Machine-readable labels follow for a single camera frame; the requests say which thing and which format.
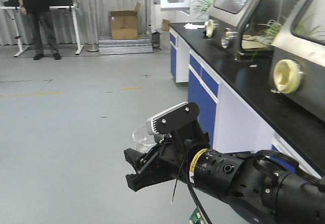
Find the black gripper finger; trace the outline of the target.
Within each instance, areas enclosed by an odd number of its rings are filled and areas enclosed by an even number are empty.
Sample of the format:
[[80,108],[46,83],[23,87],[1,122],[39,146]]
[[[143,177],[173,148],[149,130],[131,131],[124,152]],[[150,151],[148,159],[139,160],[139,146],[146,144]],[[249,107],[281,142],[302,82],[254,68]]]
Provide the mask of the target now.
[[137,192],[145,187],[153,186],[174,179],[172,176],[169,176],[160,170],[149,170],[142,173],[127,174],[125,178],[128,187],[134,192]]
[[137,173],[161,173],[159,155],[159,147],[153,147],[147,153],[141,153],[132,148],[124,150],[126,162],[128,162]]

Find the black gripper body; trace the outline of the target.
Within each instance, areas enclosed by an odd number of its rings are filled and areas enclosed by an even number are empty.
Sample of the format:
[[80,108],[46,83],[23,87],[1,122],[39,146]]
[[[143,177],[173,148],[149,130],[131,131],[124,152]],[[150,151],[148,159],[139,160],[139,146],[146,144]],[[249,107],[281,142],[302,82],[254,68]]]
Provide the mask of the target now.
[[162,143],[150,150],[150,183],[173,179],[187,182],[189,166],[194,156],[209,149],[209,135],[196,119],[191,121],[149,120],[151,135],[164,135]]

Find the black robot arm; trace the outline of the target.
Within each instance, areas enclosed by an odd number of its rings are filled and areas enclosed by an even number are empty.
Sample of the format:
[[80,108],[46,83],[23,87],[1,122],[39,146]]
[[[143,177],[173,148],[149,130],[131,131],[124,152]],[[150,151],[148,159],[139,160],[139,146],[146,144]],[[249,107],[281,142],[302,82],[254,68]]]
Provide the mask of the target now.
[[271,159],[271,151],[220,153],[199,123],[168,133],[148,153],[124,151],[133,191],[172,179],[187,185],[197,207],[200,190],[228,204],[249,223],[324,223],[324,179],[308,180]]

